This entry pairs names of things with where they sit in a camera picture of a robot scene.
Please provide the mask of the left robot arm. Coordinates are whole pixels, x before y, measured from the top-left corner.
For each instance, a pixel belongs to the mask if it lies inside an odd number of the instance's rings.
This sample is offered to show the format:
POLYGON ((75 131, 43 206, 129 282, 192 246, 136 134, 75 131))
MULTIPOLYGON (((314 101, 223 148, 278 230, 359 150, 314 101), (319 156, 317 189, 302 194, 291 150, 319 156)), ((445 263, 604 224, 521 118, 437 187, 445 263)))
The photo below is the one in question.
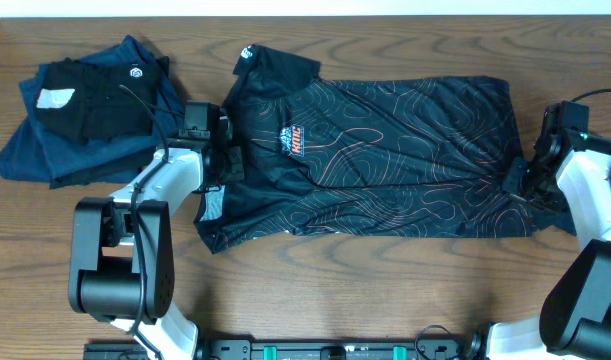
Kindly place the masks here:
POLYGON ((199 327, 173 301, 171 220, 185 199, 220 199, 244 178, 225 111, 190 101, 178 132, 151 163, 105 198, 86 197, 74 211, 68 299, 72 309, 108 323, 129 343, 88 343, 86 359, 206 359, 199 327))

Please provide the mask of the black jersey with orange lines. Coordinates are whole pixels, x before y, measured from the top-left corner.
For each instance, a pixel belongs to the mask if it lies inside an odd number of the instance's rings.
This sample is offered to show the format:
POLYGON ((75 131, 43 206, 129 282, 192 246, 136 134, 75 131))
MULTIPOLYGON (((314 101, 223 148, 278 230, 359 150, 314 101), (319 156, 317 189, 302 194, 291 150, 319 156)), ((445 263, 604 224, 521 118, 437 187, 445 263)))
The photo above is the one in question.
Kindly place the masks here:
POLYGON ((245 178, 208 193, 214 253, 288 233, 507 238, 533 233, 502 191, 522 153, 509 86, 488 76, 326 80, 318 61, 244 48, 223 108, 245 178))

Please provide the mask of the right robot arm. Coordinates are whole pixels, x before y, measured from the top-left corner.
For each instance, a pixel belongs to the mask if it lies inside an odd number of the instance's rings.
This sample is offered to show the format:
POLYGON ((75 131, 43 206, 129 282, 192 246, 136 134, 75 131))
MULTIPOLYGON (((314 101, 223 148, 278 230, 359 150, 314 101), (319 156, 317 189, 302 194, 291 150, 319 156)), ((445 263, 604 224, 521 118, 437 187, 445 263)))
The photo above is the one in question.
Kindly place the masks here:
POLYGON ((549 106, 533 158, 515 159, 504 180, 520 204, 569 214, 579 254, 539 315, 473 341, 479 359, 611 359, 611 140, 588 123, 578 100, 549 106))

